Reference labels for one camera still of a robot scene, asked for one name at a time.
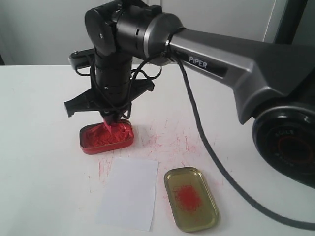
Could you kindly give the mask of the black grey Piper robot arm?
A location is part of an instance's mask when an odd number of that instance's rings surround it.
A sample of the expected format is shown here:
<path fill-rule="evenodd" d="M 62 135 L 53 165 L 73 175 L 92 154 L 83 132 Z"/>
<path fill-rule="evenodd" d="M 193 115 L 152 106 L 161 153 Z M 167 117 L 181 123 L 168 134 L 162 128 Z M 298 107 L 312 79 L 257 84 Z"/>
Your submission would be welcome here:
<path fill-rule="evenodd" d="M 92 49 L 74 52 L 74 70 L 90 68 L 91 88 L 65 102 L 68 116 L 98 111 L 108 122 L 154 88 L 136 80 L 133 58 L 156 66 L 178 60 L 233 90 L 240 123 L 254 118 L 259 154 L 281 174 L 315 185 L 315 50 L 187 29 L 159 5 L 115 0 L 90 9 Z"/>

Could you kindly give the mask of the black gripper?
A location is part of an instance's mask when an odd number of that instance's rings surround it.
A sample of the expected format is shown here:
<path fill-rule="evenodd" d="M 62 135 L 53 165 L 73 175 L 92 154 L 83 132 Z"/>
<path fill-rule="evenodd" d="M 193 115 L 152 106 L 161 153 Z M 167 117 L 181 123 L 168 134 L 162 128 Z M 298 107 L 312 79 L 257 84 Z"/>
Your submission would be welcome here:
<path fill-rule="evenodd" d="M 131 103 L 146 91 L 153 91 L 154 83 L 150 80 L 135 80 L 131 84 L 130 92 L 127 98 L 114 104 L 118 100 L 118 96 L 111 95 L 108 100 L 97 94 L 92 88 L 78 95 L 77 97 L 64 103 L 68 117 L 74 115 L 75 112 L 98 111 L 103 117 L 113 116 L 113 119 L 119 119 L 123 114 L 131 109 Z"/>

